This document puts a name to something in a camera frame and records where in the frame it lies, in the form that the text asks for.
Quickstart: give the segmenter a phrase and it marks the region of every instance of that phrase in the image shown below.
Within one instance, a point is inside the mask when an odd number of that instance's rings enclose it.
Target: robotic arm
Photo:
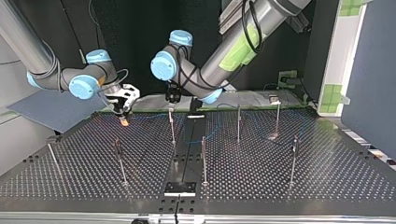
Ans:
[[[0,0],[0,35],[25,64],[32,86],[42,90],[70,91],[82,100],[102,91],[121,124],[128,125],[126,117],[140,97],[140,91],[130,84],[121,86],[105,50],[88,53],[88,65],[84,69],[63,69],[50,46],[37,36],[11,0]]]
[[[220,84],[247,65],[259,52],[261,42],[288,16],[300,13],[310,0],[257,0],[254,4],[249,2],[250,11],[245,15],[246,2],[243,1],[241,22],[230,28],[202,69],[189,61],[192,35],[175,30],[170,34],[169,44],[151,61],[153,75],[212,104],[222,93]]]

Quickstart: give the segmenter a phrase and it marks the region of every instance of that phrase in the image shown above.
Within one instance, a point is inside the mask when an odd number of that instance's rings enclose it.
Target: black curtain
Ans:
[[[125,82],[133,83],[142,96],[166,90],[149,65],[171,31],[193,35],[191,60],[200,67],[220,42],[220,0],[96,0],[92,5],[115,66],[129,69]]]

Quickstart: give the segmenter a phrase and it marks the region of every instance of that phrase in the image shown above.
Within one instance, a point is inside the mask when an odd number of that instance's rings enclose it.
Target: black cable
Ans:
[[[77,40],[78,47],[81,49],[81,51],[83,51],[83,50],[82,50],[81,43],[79,43],[76,30],[74,29],[73,24],[72,24],[72,22],[70,21],[69,14],[67,13],[66,8],[64,7],[64,1],[63,1],[63,0],[61,0],[61,4],[62,4],[62,8],[63,8],[63,10],[64,10],[64,15],[66,15],[67,21],[69,22],[69,25],[70,25],[70,27],[72,28],[73,36],[74,36],[75,39]]]
[[[17,60],[17,61],[12,61],[12,62],[7,62],[7,63],[0,63],[0,65],[6,65],[6,64],[11,64],[11,63],[18,63],[21,60]]]
[[[304,89],[305,93],[308,95],[309,98],[311,98],[312,103],[314,104],[314,106],[315,106],[316,108],[318,108],[318,105],[317,105],[317,103],[315,103],[314,98],[312,98],[312,96],[311,96],[311,95],[309,94],[309,92],[306,90],[306,87],[305,87],[305,85],[304,85],[304,83],[303,83],[303,80],[302,80],[300,77],[299,77],[299,79],[300,79],[300,83],[301,83],[301,85],[303,86],[303,89]]]
[[[207,90],[207,91],[215,91],[215,90],[218,90],[218,89],[223,89],[223,88],[225,88],[225,87],[227,87],[227,86],[229,86],[229,85],[231,85],[231,84],[233,83],[233,81],[235,80],[235,78],[240,74],[242,68],[244,67],[244,66],[241,66],[241,68],[239,69],[239,71],[236,72],[236,73],[234,73],[234,75],[232,76],[231,80],[230,80],[227,84],[225,84],[225,85],[223,85],[223,86],[217,86],[217,87],[216,87],[216,86],[212,86],[212,85],[210,85],[209,83],[207,83],[207,82],[204,80],[204,78],[202,77],[202,74],[201,74],[201,70],[199,70],[198,67],[197,67],[196,65],[194,66],[194,69],[192,69],[192,71],[190,72],[189,75],[187,75],[187,74],[184,72],[184,70],[181,68],[181,60],[180,60],[180,51],[179,51],[179,50],[185,48],[185,49],[186,49],[185,52],[188,52],[186,46],[179,46],[178,48],[176,48],[176,47],[173,46],[173,45],[169,45],[169,46],[170,46],[171,48],[173,48],[173,49],[177,52],[178,83],[180,84],[180,82],[181,82],[181,79],[180,79],[180,78],[181,78],[181,75],[180,75],[180,74],[182,74],[182,75],[184,76],[184,78],[186,78],[186,81],[183,83],[183,86],[181,86],[182,88],[183,88],[188,82],[190,82],[192,85],[194,85],[194,86],[196,86],[196,87],[198,87],[198,88]],[[195,73],[195,71],[196,71],[197,69],[198,69],[198,71],[199,71],[198,76],[199,76],[200,79],[201,79],[206,85],[208,85],[209,87],[202,86],[202,85],[200,85],[200,84],[198,84],[198,83],[196,83],[196,82],[194,82],[194,81],[191,80],[191,76]]]
[[[244,0],[242,3],[242,27],[244,28],[244,33],[245,37],[247,39],[248,44],[250,45],[250,48],[255,52],[256,54],[259,53],[262,50],[262,28],[260,27],[259,21],[257,19],[257,14],[256,14],[256,9],[254,7],[253,2],[249,1],[250,5],[250,13],[254,21],[254,25],[256,26],[257,32],[259,33],[259,44],[257,48],[254,47],[253,42],[250,39],[250,35],[248,34],[248,25],[246,22],[246,13],[245,13],[245,6],[246,6],[247,0]]]
[[[97,44],[98,44],[98,48],[100,49],[99,27],[98,27],[98,26],[95,26],[95,27],[96,27],[96,42],[97,42]]]
[[[257,19],[257,13],[256,13],[256,8],[254,7],[254,3],[252,1],[249,1],[249,6],[250,6],[250,13],[251,17],[253,18],[254,25],[256,26],[257,33],[259,33],[259,45],[257,46],[257,49],[261,51],[262,47],[262,27],[260,26],[259,20]]]

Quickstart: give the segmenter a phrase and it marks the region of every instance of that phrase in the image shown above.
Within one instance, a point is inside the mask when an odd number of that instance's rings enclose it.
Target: metal pole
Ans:
[[[237,142],[240,142],[241,136],[240,136],[240,131],[241,131],[241,106],[238,106],[238,136],[237,136]]]
[[[206,176],[206,139],[205,137],[202,137],[202,159],[204,160],[204,186],[209,185],[207,182],[207,176]]]
[[[276,134],[279,127],[279,115],[280,115],[280,102],[277,104],[277,111],[276,111],[276,127],[275,127]]]
[[[176,144],[176,139],[175,139],[175,127],[174,127],[174,120],[172,118],[172,112],[174,111],[174,108],[169,105],[169,122],[171,123],[171,131],[172,131],[172,144]]]
[[[50,70],[49,50],[12,0],[0,0],[0,35],[30,72],[42,74]]]
[[[122,170],[122,177],[124,179],[124,185],[126,186],[126,185],[128,185],[128,180],[126,179],[126,174],[125,174],[125,170],[123,168],[122,158],[120,158],[120,167]]]
[[[55,153],[53,152],[53,149],[52,149],[52,145],[50,143],[48,143],[47,146],[49,147],[49,152],[50,152],[51,157],[53,158],[53,161],[56,164],[58,164],[58,160],[56,160]]]

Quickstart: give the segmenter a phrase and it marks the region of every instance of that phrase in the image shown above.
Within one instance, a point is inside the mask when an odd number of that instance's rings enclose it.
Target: green tape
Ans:
[[[342,0],[342,5],[340,8],[341,17],[358,16],[361,11],[361,5],[363,0]]]
[[[341,103],[342,85],[326,84],[320,103],[320,113],[336,113]]]
[[[247,26],[247,33],[253,46],[256,48],[259,45],[259,34],[253,25]],[[245,33],[242,33],[235,41],[231,49],[227,52],[224,59],[220,62],[219,67],[233,72],[239,65],[248,64],[256,56],[256,53],[251,49]]]

